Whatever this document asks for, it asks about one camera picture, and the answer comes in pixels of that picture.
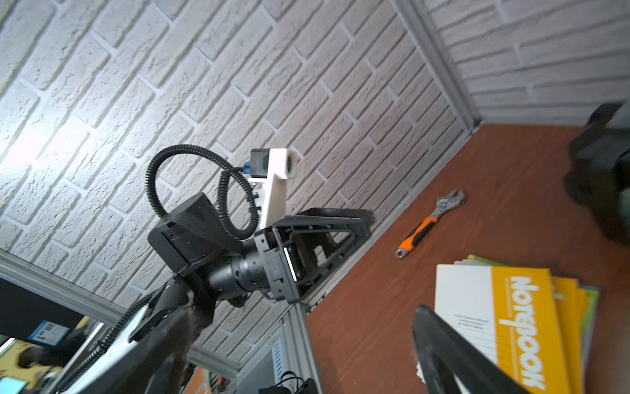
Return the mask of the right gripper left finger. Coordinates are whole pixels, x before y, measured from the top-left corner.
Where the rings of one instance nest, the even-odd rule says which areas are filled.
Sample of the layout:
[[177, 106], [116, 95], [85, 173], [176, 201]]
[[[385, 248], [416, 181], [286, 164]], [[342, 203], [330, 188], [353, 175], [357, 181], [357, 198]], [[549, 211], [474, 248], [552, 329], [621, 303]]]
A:
[[117, 339], [78, 380], [79, 393], [178, 393], [195, 341], [195, 314], [181, 308], [140, 341]]

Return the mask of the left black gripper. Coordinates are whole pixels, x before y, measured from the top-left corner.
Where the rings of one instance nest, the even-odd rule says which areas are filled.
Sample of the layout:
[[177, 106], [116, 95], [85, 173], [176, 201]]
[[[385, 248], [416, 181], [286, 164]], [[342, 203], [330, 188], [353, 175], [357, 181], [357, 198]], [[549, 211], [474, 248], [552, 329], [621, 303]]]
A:
[[309, 208], [259, 230], [244, 251], [219, 259], [206, 274], [218, 299], [237, 303], [253, 292], [302, 302], [371, 236], [372, 211]]

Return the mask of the green cover notebook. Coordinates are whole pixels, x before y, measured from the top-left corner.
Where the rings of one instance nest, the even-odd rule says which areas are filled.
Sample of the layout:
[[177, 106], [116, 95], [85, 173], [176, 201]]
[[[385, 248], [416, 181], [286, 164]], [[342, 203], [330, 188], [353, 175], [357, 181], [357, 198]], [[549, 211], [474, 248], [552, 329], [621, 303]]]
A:
[[[503, 264], [498, 264], [492, 262], [487, 259], [483, 259], [474, 255], [469, 256], [467, 259], [463, 261], [458, 261], [454, 264], [467, 264], [467, 265], [486, 265], [493, 267], [509, 267]], [[591, 343], [592, 343], [592, 334], [594, 333], [595, 328], [595, 320], [596, 320], [596, 311], [600, 298], [600, 290], [596, 287], [588, 287], [586, 285], [582, 285], [579, 282], [579, 286], [586, 291], [587, 302], [586, 308], [583, 312], [582, 324], [581, 324], [581, 333], [582, 333], [582, 367], [583, 367], [583, 376], [584, 376], [584, 391], [585, 391], [585, 377], [586, 377], [586, 367], [587, 361], [590, 355]]]

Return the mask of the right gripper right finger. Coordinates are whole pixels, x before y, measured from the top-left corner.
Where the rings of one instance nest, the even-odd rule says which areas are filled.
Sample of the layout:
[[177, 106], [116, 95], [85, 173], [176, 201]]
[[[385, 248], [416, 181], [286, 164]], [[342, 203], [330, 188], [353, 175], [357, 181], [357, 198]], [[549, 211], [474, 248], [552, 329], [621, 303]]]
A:
[[416, 308], [415, 352], [430, 393], [525, 393], [427, 305]]

